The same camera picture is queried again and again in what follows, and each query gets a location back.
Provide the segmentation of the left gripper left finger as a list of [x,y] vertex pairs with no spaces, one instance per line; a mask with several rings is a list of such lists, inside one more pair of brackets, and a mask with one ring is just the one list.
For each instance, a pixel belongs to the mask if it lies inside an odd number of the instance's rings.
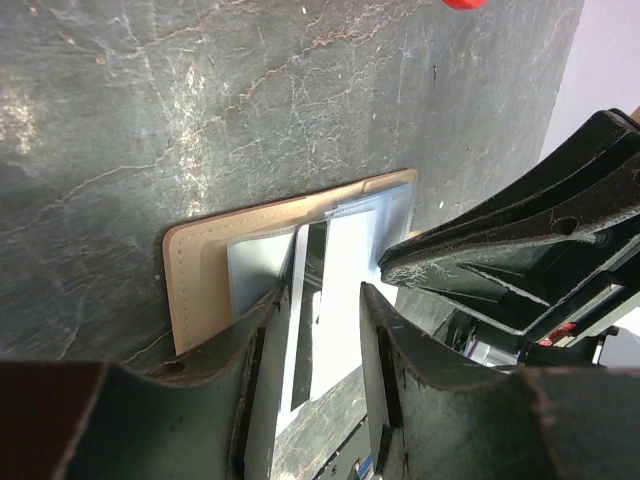
[[146,375],[111,362],[3,362],[2,477],[268,478],[289,312],[278,285]]

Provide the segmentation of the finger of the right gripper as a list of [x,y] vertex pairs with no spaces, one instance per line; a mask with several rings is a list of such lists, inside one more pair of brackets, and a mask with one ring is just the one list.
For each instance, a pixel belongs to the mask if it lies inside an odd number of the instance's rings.
[[596,281],[637,285],[624,270],[638,255],[639,222],[626,219],[581,238],[476,248],[381,273],[510,335],[544,336],[560,319],[554,311]]
[[391,273],[495,245],[578,238],[639,211],[639,125],[612,109],[593,114],[545,160],[460,217],[386,251]]

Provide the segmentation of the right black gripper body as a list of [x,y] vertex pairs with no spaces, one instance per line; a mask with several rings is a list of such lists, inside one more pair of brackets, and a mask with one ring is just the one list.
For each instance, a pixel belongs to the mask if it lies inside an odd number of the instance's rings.
[[540,339],[517,339],[509,346],[477,335],[469,346],[469,358],[497,370],[518,367],[592,366],[614,325],[639,306],[639,287],[620,279],[600,279],[573,295],[554,311],[560,319]]

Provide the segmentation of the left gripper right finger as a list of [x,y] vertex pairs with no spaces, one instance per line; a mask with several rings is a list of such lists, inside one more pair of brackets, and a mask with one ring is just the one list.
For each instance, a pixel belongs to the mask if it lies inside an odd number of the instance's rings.
[[374,472],[385,479],[635,479],[639,373],[469,360],[360,288]]

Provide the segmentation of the beige leather card holder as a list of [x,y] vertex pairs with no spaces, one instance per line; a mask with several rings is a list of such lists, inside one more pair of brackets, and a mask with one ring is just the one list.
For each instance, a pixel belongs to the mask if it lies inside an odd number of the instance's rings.
[[227,260],[232,240],[299,225],[343,201],[417,180],[416,170],[403,169],[171,228],[162,253],[175,352],[187,352],[233,322]]

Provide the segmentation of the white credit card black stripe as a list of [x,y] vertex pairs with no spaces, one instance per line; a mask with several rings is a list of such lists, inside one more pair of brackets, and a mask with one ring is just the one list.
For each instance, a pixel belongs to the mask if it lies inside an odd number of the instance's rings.
[[301,226],[293,254],[283,410],[317,400],[361,365],[357,291],[371,277],[378,213]]

